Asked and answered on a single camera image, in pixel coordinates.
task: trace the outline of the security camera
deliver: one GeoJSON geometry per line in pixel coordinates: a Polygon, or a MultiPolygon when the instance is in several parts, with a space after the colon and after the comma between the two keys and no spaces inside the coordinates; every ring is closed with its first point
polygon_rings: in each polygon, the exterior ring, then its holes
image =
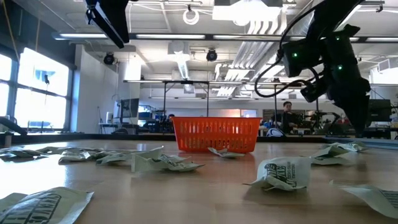
{"type": "Polygon", "coordinates": [[[115,63],[113,52],[106,53],[106,56],[104,58],[104,63],[105,65],[113,65],[115,63]]]}
{"type": "Polygon", "coordinates": [[[207,53],[206,59],[208,62],[214,62],[217,60],[217,53],[215,49],[210,49],[207,53]]]}

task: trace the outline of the orange basket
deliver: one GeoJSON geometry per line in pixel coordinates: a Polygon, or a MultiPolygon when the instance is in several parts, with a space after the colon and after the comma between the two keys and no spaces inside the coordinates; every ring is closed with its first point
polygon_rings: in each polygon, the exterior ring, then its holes
{"type": "Polygon", "coordinates": [[[228,148],[230,152],[254,151],[261,118],[173,117],[178,148],[187,152],[208,152],[228,148]]]}

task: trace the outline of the wooden table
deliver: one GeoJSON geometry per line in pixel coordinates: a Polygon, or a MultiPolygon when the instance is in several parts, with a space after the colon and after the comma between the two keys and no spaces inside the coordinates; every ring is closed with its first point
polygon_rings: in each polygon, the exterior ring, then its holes
{"type": "Polygon", "coordinates": [[[259,143],[252,154],[223,159],[187,154],[175,142],[73,141],[44,146],[88,146],[147,150],[165,146],[166,154],[192,156],[206,166],[191,173],[133,174],[128,165],[95,166],[93,162],[58,165],[58,156],[29,162],[0,162],[0,198],[13,192],[31,194],[52,187],[95,191],[77,223],[397,223],[355,196],[328,185],[372,184],[398,190],[398,152],[371,149],[350,153],[356,166],[312,167],[308,191],[261,192],[242,185],[256,179],[264,159],[309,156],[319,144],[259,143]]]}

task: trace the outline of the window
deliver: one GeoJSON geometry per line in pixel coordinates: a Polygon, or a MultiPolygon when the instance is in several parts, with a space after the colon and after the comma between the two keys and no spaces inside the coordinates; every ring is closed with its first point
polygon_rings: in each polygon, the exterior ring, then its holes
{"type": "Polygon", "coordinates": [[[0,83],[0,116],[7,115],[8,93],[8,85],[0,83]]]}
{"type": "Polygon", "coordinates": [[[0,79],[8,81],[11,76],[12,60],[9,57],[0,55],[0,79]]]}
{"type": "Polygon", "coordinates": [[[67,101],[63,97],[21,89],[17,91],[15,117],[23,127],[62,129],[67,101]]]}
{"type": "Polygon", "coordinates": [[[20,63],[19,84],[46,90],[45,76],[47,76],[50,82],[48,91],[61,96],[67,95],[68,67],[28,48],[25,48],[21,54],[20,63]]]}

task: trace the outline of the man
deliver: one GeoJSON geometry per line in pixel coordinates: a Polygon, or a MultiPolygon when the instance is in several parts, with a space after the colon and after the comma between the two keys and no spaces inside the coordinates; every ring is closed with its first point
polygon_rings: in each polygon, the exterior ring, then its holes
{"type": "Polygon", "coordinates": [[[282,115],[282,131],[290,133],[293,128],[297,128],[296,116],[292,113],[292,102],[284,102],[284,113],[282,115]]]}

